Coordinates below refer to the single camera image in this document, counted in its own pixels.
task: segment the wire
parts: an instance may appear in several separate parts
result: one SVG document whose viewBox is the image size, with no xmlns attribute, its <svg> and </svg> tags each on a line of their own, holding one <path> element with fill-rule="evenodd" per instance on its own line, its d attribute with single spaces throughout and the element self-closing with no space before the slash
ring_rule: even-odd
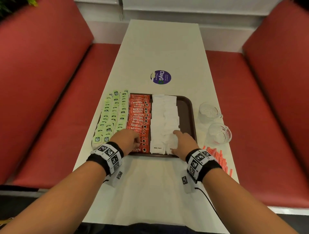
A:
<svg viewBox="0 0 309 234">
<path fill-rule="evenodd" d="M 202 189 L 200 189 L 200 188 L 197 188 L 197 187 L 195 187 L 195 189 L 198 189 L 198 190 L 200 190 L 203 194 L 204 194 L 204 196 L 207 198 L 207 200 L 209 201 L 209 203 L 210 203 L 210 205 L 211 205 L 211 207 L 214 209 L 214 211 L 216 212 L 216 214 L 217 214 L 217 216 L 218 216 L 218 218 L 221 220 L 221 218 L 219 217 L 219 215 L 218 215 L 218 213 L 217 213 L 217 211 L 216 211 L 216 209 L 214 208 L 214 206 L 212 205 L 212 203 L 211 203 L 211 201 L 209 200 L 209 198 L 206 196 L 206 194 L 203 192 L 203 190 Z"/>
</svg>

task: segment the wristband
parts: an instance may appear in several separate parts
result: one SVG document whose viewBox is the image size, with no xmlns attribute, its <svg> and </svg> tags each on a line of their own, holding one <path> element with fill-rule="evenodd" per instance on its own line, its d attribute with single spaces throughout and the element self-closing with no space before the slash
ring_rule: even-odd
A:
<svg viewBox="0 0 309 234">
<path fill-rule="evenodd" d="M 186 156 L 187 172 L 195 183 L 202 181 L 204 176 L 214 168 L 221 168 L 218 161 L 205 149 L 192 150 Z"/>
<path fill-rule="evenodd" d="M 99 148 L 91 151 L 87 161 L 100 164 L 106 175 L 113 174 L 122 164 L 123 151 L 115 142 L 107 142 Z"/>
</svg>

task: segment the red cushioned backrest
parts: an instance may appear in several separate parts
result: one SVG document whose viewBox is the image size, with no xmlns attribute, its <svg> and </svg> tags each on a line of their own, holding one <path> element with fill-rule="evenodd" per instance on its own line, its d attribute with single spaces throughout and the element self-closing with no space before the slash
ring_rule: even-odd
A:
<svg viewBox="0 0 309 234">
<path fill-rule="evenodd" d="M 92 40 L 73 0 L 41 0 L 1 22 L 0 184 L 29 149 Z"/>
<path fill-rule="evenodd" d="M 309 174 L 309 12 L 282 1 L 243 50 Z"/>
</svg>

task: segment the brown plastic tray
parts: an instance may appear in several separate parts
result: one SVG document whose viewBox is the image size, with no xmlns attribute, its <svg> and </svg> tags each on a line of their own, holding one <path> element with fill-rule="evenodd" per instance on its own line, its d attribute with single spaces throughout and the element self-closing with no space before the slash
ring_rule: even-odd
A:
<svg viewBox="0 0 309 234">
<path fill-rule="evenodd" d="M 150 103 L 152 103 L 152 94 L 144 94 L 150 95 Z M 179 128 L 183 133 L 188 133 L 192 138 L 197 142 L 195 124 L 194 124 L 194 115 L 191 101 L 184 96 L 176 96 L 177 102 L 176 105 L 178 107 L 178 115 L 179 115 Z M 149 129 L 149 146 L 151 140 L 151 134 Z M 130 153 L 130 155 L 136 156 L 147 156 L 147 157 L 176 157 L 176 155 L 168 155 L 168 154 L 151 154 L 151 153 Z"/>
</svg>

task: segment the glass measuring cup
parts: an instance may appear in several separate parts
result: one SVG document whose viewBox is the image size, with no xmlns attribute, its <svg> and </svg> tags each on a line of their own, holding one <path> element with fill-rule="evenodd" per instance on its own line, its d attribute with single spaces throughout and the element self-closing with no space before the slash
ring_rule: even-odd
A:
<svg viewBox="0 0 309 234">
<path fill-rule="evenodd" d="M 198 118 L 200 122 L 205 124 L 213 121 L 216 118 L 223 118 L 223 115 L 217 108 L 203 102 L 198 109 Z"/>
<path fill-rule="evenodd" d="M 221 123 L 213 123 L 206 134 L 205 145 L 221 145 L 232 140 L 232 133 L 228 126 Z"/>
</svg>

